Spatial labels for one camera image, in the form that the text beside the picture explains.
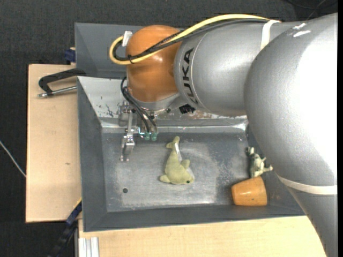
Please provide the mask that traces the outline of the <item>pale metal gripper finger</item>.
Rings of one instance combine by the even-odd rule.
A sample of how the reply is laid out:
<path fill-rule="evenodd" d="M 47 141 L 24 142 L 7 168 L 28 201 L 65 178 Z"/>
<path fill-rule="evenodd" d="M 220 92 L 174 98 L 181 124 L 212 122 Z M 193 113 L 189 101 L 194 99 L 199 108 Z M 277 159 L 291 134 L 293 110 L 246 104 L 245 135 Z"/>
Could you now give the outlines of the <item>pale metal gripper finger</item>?
<path fill-rule="evenodd" d="M 120 155 L 120 161 L 121 162 L 127 162 L 128 161 L 128 155 L 126 154 L 126 143 L 128 141 L 128 137 L 126 135 L 123 136 L 121 140 L 121 155 Z"/>
<path fill-rule="evenodd" d="M 133 136 L 129 136 L 126 140 L 126 160 L 129 161 L 130 155 L 135 147 L 135 140 Z"/>

